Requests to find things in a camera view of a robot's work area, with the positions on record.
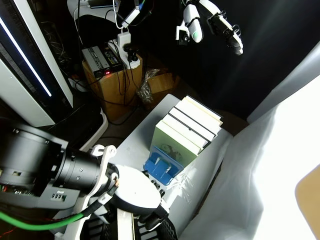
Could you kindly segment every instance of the power strip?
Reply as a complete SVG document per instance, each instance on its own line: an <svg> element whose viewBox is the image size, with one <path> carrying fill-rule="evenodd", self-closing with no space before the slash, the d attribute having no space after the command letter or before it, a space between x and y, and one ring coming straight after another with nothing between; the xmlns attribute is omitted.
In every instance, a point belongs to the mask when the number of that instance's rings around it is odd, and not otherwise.
<svg viewBox="0 0 320 240"><path fill-rule="evenodd" d="M111 40L111 42L113 42L114 45L109 42L108 43L108 47L113 51L113 53L116 56L118 56L118 53L117 53L117 50L116 50L116 47L117 47L117 49L119 51L119 55L120 55L121 61L123 62L123 64L125 65L125 67L127 69L130 69L130 67L131 67L131 69L135 69L140 65L140 59L139 58L138 58L137 61L132 61L129 64L129 62L128 62L128 53L126 51L124 51L123 47L120 47L118 45L117 39Z"/></svg>

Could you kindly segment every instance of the robotic hand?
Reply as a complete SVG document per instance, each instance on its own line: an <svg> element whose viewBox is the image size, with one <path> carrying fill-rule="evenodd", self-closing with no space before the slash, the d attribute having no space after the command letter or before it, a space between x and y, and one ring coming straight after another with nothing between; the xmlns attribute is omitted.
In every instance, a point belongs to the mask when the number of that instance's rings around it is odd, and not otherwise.
<svg viewBox="0 0 320 240"><path fill-rule="evenodd" d="M15 219L4 207L0 220L25 230L41 231L67 225L57 239L79 239L84 222L106 203L140 215L149 231L169 215L163 190L147 174L110 164L117 150L97 145L91 153L37 128L0 118L0 204L20 208L72 209L73 216L34 225Z"/></svg>
<svg viewBox="0 0 320 240"><path fill-rule="evenodd" d="M227 45L234 49L236 55L244 53L239 26L231 26L225 19L225 12L209 0L186 0L185 5L183 21L180 26L176 27L175 32L175 39L179 45L187 45L190 35L196 43L202 40L203 31L199 22L199 11L206 18L212 34L222 35Z"/></svg>

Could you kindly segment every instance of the stack of books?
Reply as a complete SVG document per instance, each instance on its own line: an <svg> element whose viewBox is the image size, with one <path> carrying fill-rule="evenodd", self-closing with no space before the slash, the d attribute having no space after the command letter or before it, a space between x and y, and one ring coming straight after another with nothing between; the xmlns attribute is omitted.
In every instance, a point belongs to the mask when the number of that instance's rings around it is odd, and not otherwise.
<svg viewBox="0 0 320 240"><path fill-rule="evenodd" d="M219 114L186 96L155 126L150 152L157 148L171 158L168 166L177 161L184 168L218 136L222 123Z"/></svg>

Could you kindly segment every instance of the white fabric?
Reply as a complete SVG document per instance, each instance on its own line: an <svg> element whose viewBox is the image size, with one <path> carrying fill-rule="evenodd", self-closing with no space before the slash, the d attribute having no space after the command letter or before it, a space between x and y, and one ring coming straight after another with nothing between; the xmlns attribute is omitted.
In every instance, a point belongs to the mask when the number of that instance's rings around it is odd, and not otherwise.
<svg viewBox="0 0 320 240"><path fill-rule="evenodd" d="M320 75L320 42L310 51L302 62L259 104L247 118L249 123L260 118L275 105L304 87Z"/></svg>
<svg viewBox="0 0 320 240"><path fill-rule="evenodd" d="M179 239L315 239L295 188L320 163L319 104L320 76L236 135Z"/></svg>

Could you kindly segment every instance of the blue plastic holder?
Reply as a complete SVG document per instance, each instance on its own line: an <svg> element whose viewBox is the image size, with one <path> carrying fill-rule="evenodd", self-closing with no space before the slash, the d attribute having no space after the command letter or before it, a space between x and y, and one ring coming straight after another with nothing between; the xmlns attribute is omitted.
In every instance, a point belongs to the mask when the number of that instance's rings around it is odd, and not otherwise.
<svg viewBox="0 0 320 240"><path fill-rule="evenodd" d="M156 146L152 146L148 160L143 169L163 185L169 185L184 167Z"/></svg>

